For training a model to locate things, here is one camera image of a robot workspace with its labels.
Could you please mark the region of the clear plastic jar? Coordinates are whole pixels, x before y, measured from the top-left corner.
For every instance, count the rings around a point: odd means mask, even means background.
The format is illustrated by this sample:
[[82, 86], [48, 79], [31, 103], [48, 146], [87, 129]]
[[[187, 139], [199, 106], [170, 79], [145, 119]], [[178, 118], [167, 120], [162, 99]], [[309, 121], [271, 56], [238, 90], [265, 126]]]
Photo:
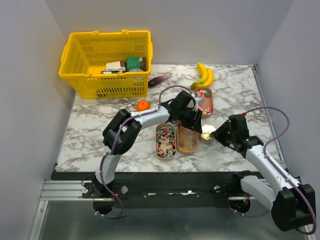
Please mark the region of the clear plastic jar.
[[205, 145], [209, 145], [209, 144], [212, 144], [215, 141], [215, 139], [214, 138], [208, 138], [208, 139], [201, 138], [200, 141]]

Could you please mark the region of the gold jar lid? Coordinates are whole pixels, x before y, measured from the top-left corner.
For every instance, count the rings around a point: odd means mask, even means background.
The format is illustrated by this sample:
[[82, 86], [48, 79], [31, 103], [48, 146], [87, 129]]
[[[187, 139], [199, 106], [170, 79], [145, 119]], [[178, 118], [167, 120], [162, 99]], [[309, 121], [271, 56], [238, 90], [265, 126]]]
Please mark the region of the gold jar lid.
[[202, 127], [202, 133], [200, 135], [200, 137], [204, 140], [204, 141], [212, 141], [215, 138], [213, 137], [212, 133], [216, 131], [216, 128], [213, 125], [210, 124], [204, 124]]

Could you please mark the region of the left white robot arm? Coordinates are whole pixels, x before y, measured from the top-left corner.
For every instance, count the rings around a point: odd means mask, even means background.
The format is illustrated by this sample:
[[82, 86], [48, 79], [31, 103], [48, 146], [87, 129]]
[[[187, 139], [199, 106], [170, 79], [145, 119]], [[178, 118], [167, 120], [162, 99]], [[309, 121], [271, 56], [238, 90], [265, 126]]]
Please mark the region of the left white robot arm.
[[202, 133], [202, 111], [193, 93], [181, 91], [175, 98], [159, 102], [155, 108], [140, 112], [121, 109], [103, 130], [104, 153], [92, 181], [93, 191], [101, 198], [112, 194], [111, 185], [120, 158], [133, 146], [140, 131], [178, 121], [184, 128]]

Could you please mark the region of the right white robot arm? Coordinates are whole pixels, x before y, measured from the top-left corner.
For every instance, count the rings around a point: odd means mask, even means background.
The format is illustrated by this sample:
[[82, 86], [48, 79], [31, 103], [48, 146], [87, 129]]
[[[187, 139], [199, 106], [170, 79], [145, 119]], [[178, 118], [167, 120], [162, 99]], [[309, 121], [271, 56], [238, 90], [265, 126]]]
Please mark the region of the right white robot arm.
[[308, 235], [317, 229], [316, 194], [310, 184], [302, 184], [292, 177], [267, 151], [267, 145], [251, 136], [246, 115], [229, 116], [211, 134], [217, 142], [228, 147], [253, 164], [265, 182], [249, 172], [236, 174], [230, 191], [241, 196], [248, 193], [270, 212], [275, 225], [283, 232], [313, 225]]

